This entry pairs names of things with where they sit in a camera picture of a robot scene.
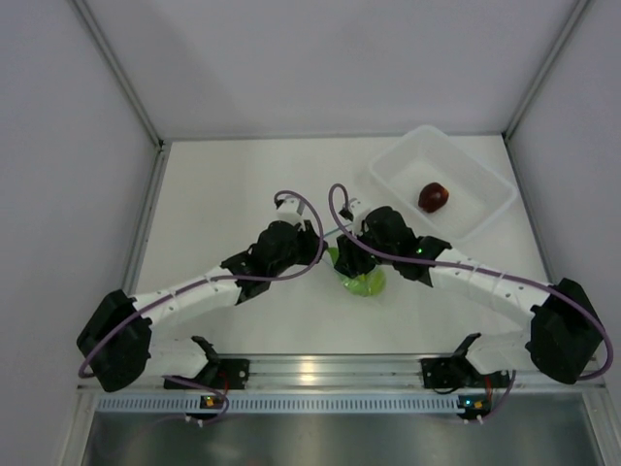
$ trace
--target white table surface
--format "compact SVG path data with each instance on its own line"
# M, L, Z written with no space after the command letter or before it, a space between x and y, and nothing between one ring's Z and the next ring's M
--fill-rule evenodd
M245 250L275 219L272 198L279 189L308 196L326 231L335 226L328 188L340 182L353 196L402 212L417 235L432 233L367 174L368 161L396 139L173 143L137 292L191 279ZM452 139L515 183L500 136ZM545 281L520 198L458 248L489 266ZM334 272L320 263L300 279L273 283L257 298L206 313L169 335L202 335L220 353L425 353L453 351L474 332L515 328L486 308L385 270L384 292L361 298L343 289Z

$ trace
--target white plastic tray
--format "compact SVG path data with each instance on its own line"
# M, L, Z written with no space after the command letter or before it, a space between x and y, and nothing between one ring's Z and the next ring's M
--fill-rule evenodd
M498 218L515 200L515 187L455 146L439 129L420 126L369 164L372 176L439 236L463 243ZM427 214L418 208L424 186L449 192L446 205Z

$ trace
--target black bracket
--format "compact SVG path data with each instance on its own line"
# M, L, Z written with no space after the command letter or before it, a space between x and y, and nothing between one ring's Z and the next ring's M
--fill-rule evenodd
M210 359L205 368L194 378L193 382L216 390L244 390L250 376L250 361L240 358ZM164 381L167 390L187 390L181 383Z
M434 390L451 390L458 388L485 388L488 379L492 388L507 388L508 372L494 372L481 375L466 359L468 348L480 337L480 333L470 335L459 348L448 357L430 357L421 359L425 388Z

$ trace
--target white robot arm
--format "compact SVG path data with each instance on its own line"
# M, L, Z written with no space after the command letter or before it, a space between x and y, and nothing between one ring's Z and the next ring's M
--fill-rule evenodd
M220 363L209 342L200 336L172 341L151 336L162 326L241 304L266 291L270 282L286 280L280 274L289 267L308 269L320 259L327 245L320 238L322 232L317 235L311 222L303 220L304 203L293 196L276 203L278 220L270 223L256 244L208 273L152 293L130 297L122 290L109 293L78 338L85 357L81 377L96 377L106 391L155 375L209 385ZM92 374L85 372L87 366Z
M470 335L451 357L423 360L427 387L479 386L482 376L529 366L557 382L575 383L603 340L597 314L576 282L537 283L495 271L446 241L416 237L387 206L371 210L351 199L339 215L353 225L337 239L335 268L341 274L355 278L392 265L407 280L459 293L519 325L502 335Z

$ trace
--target green bowl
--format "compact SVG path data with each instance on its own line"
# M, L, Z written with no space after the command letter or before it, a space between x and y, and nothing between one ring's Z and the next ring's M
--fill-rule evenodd
M328 248L328 253L334 267L339 259L339 250L337 248ZM386 288L386 275L379 267L375 267L370 273L359 275L355 279L346 277L339 272L337 272L337 275L344 288L356 296L377 296Z

